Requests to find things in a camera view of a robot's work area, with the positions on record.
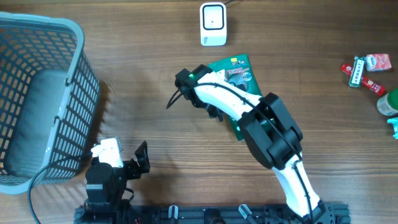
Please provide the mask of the green 3M gloves package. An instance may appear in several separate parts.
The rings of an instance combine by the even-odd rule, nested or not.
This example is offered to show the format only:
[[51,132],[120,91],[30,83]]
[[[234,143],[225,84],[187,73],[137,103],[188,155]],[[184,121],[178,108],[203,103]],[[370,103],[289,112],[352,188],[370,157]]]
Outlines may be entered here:
[[224,58],[217,62],[209,63],[208,66],[214,72],[225,70],[226,81],[236,88],[253,95],[262,96],[247,54]]

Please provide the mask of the small green white box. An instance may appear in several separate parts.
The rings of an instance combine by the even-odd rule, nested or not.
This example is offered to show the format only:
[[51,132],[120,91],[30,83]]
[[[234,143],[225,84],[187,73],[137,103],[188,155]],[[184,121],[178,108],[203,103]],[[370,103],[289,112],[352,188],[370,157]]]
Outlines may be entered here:
[[359,88],[361,85],[361,79],[364,73],[364,66],[366,60],[364,57],[355,57],[354,65],[351,71],[350,80],[348,86],[351,88]]

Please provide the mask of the red stick sachet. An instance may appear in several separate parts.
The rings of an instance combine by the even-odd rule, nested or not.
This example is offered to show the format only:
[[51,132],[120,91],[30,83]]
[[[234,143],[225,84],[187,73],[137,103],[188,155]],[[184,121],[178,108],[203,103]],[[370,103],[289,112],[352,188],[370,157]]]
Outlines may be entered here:
[[[352,76],[352,70],[353,67],[352,65],[348,64],[348,63],[344,63],[341,67],[340,70],[342,72],[344,72],[345,74]],[[369,79],[367,76],[363,75],[361,77],[361,85],[365,86],[367,89],[375,92],[378,96],[382,96],[385,93],[385,87],[372,81],[371,79]]]

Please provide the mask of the red white small carton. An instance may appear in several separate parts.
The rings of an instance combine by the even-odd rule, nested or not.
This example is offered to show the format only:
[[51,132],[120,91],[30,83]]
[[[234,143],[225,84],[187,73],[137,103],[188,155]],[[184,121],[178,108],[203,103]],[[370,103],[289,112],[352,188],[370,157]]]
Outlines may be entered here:
[[365,57],[366,70],[369,72],[381,72],[392,69],[389,54],[369,54]]

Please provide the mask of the green lid spice jar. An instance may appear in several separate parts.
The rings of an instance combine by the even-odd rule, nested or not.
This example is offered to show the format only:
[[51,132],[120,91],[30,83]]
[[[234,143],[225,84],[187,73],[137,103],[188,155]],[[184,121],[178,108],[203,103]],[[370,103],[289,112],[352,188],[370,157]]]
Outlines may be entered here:
[[377,101],[378,111],[385,116],[397,115],[397,94],[398,89],[394,89]]

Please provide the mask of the mint green wipes pack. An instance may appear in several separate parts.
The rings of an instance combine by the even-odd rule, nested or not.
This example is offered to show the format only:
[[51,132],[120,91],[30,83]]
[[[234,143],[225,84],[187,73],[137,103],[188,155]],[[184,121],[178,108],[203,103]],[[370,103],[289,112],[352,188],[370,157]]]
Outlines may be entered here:
[[395,139],[398,139],[398,117],[388,119],[387,123],[392,125],[393,130],[394,130],[393,137]]

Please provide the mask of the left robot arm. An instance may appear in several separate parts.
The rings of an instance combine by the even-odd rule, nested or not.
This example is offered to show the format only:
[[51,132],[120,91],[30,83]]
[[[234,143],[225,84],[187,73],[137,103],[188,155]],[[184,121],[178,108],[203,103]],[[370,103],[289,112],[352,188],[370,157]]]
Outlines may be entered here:
[[88,198],[75,210],[74,223],[139,224],[141,219],[131,206],[131,200],[123,199],[129,180],[140,179],[150,171],[147,143],[143,142],[134,152],[136,159],[124,161],[121,168],[95,159],[85,174]]

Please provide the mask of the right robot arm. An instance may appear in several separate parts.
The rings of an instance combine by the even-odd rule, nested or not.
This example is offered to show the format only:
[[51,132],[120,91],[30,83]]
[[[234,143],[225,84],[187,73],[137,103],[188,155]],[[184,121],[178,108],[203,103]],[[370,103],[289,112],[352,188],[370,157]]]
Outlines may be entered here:
[[303,134],[297,123],[276,94],[243,91],[228,83],[224,73],[206,65],[193,71],[184,68],[176,74],[175,86],[181,96],[210,116],[222,111],[232,117],[253,157],[274,171],[288,208],[300,222],[315,223],[325,207],[307,177],[300,144]]

